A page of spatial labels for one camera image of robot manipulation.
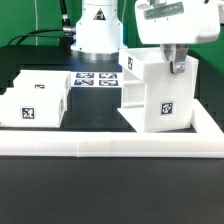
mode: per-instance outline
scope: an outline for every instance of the black cable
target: black cable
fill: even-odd
[[[28,37],[47,37],[47,38],[61,38],[61,37],[63,37],[63,38],[69,38],[68,36],[49,36],[49,35],[38,35],[38,34],[25,34],[25,35],[19,35],[19,36],[16,36],[16,37],[12,38],[8,42],[7,46],[11,45],[11,43],[18,38],[28,38]]]
[[[32,31],[26,35],[21,35],[21,39],[16,43],[16,45],[20,45],[26,38],[29,37],[29,35],[32,35],[32,34],[38,34],[38,33],[47,33],[47,32],[58,32],[58,31],[63,31],[63,29],[61,28],[54,28],[54,29],[41,29],[41,30],[35,30],[35,31]]]
[[[60,6],[61,6],[61,14],[62,14],[62,26],[71,26],[71,21],[68,18],[68,13],[67,13],[67,7],[66,7],[66,3],[65,0],[60,0]]]
[[[60,0],[60,6],[61,6],[61,13],[68,14],[65,0]]]

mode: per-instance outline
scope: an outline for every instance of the white border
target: white border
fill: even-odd
[[[223,132],[197,100],[192,125],[197,133],[1,131],[0,155],[224,158]]]

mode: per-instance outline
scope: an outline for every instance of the white cube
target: white cube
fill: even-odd
[[[18,89],[71,89],[71,74],[69,71],[21,70],[13,81]]]
[[[8,88],[0,96],[0,126],[60,127],[65,91],[18,91]]]
[[[160,48],[120,50],[124,80],[119,112],[138,132],[189,128],[198,60],[187,56],[174,75]]]

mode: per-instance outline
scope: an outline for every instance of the black table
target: black table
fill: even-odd
[[[0,63],[2,92],[20,69],[121,71],[117,62],[99,66],[76,60],[59,47],[3,47]],[[200,58],[196,98],[208,110],[213,105],[210,113],[218,115],[220,127],[223,104],[215,104],[214,97],[222,80]],[[119,103],[119,90],[114,94],[112,102]],[[95,116],[107,112],[96,111]],[[81,122],[60,130],[133,131],[124,123],[104,123]],[[2,224],[222,224],[224,160],[1,157],[0,195]]]

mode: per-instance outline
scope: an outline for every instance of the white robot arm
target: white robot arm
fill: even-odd
[[[117,17],[118,0],[83,0],[76,23],[72,54],[89,60],[117,60],[123,45],[123,25]]]
[[[138,0],[135,13],[143,44],[161,44],[171,72],[185,70],[188,44],[215,41],[220,32],[216,0]]]

